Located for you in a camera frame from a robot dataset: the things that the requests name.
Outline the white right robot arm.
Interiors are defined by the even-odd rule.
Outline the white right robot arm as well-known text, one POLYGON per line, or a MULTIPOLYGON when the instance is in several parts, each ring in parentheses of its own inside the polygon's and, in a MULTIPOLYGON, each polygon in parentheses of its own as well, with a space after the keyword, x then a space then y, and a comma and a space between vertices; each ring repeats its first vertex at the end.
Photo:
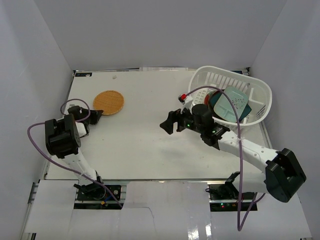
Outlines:
POLYGON ((247 162, 259 170, 248 175, 244 175, 242 169, 232 173, 215 191, 217 194, 236 200, 245 192, 262 193, 287 203, 307 180, 293 151, 270 149, 241 140, 228 127, 215 122, 205 104, 170 111, 159 126, 171 135, 174 125, 177 125, 177 132, 194 131, 208 146, 239 157, 240 162, 247 162))

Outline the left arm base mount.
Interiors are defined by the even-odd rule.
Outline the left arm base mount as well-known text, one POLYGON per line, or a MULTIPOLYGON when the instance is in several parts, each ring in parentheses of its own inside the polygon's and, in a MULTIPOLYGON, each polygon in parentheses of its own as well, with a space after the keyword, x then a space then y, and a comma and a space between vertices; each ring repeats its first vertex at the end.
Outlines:
POLYGON ((96 198, 87 196, 78 190, 73 208, 75 210, 121 210, 126 198, 126 187, 124 185, 106 185, 106 187, 120 202, 120 205, 106 190, 96 198))

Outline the orange woven round plate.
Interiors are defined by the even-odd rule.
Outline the orange woven round plate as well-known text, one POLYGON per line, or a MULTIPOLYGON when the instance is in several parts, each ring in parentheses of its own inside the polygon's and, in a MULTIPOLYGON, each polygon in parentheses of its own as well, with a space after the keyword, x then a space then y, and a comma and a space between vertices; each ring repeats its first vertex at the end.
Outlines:
POLYGON ((115 90, 107 90, 99 93, 93 100, 93 108, 102 111, 103 116, 117 114, 125 105, 124 96, 115 90))

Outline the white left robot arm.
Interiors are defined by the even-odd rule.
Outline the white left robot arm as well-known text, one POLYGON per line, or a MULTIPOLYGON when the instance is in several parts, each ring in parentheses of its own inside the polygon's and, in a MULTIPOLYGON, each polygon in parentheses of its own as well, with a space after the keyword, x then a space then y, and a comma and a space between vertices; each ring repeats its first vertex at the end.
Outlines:
POLYGON ((44 122, 45 145, 52 156, 63 160, 67 167, 80 173, 76 174, 80 187, 89 186, 88 193, 99 200, 105 196, 106 187, 102 179, 82 154, 81 138, 90 133, 90 125, 100 120, 102 110, 88 110, 78 105, 71 106, 68 114, 61 119, 50 119, 44 122))

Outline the dark teal square plate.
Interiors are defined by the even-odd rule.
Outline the dark teal square plate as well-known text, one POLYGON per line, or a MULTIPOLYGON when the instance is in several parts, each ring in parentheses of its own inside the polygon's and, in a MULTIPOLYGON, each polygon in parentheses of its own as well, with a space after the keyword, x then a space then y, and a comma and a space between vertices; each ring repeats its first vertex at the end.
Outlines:
MULTIPOLYGON (((213 112, 213 116, 223 120, 220 116, 218 116, 215 111, 214 111, 214 106, 216 105, 218 99, 221 97, 222 93, 219 91, 215 91, 214 93, 212 93, 209 97, 208 97, 208 102, 207 105, 211 108, 211 111, 213 112)), ((246 118, 249 113, 252 111, 252 108, 247 104, 241 114, 241 116, 239 117, 239 121, 241 122, 244 118, 246 118)))

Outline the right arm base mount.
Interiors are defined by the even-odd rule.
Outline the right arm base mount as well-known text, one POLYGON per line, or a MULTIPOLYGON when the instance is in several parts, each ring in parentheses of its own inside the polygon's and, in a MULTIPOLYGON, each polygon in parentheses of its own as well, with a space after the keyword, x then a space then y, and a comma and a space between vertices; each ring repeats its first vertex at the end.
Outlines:
MULTIPOLYGON (((238 194, 228 193, 224 184, 209 184, 205 189, 209 197, 210 211, 213 212, 237 212, 238 194)), ((246 212, 254 198, 253 192, 242 194, 241 211, 246 212)))

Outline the red and teal floral plate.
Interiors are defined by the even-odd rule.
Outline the red and teal floral plate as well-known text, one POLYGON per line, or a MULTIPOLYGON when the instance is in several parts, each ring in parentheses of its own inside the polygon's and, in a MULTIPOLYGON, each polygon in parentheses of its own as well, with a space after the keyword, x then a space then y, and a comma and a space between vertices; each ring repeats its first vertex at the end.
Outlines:
POLYGON ((209 108, 209 100, 210 100, 210 94, 208 93, 205 98, 203 104, 206 105, 209 108))

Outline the light teal rectangular plate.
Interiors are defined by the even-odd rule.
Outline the light teal rectangular plate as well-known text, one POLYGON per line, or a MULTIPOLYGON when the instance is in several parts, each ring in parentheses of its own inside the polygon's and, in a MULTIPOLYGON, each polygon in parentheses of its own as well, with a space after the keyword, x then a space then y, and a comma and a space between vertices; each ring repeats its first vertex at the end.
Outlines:
POLYGON ((249 102, 249 97, 233 86, 226 87, 224 93, 225 94, 222 94, 218 99, 213 110, 223 120, 236 123, 236 115, 239 120, 239 117, 249 102))

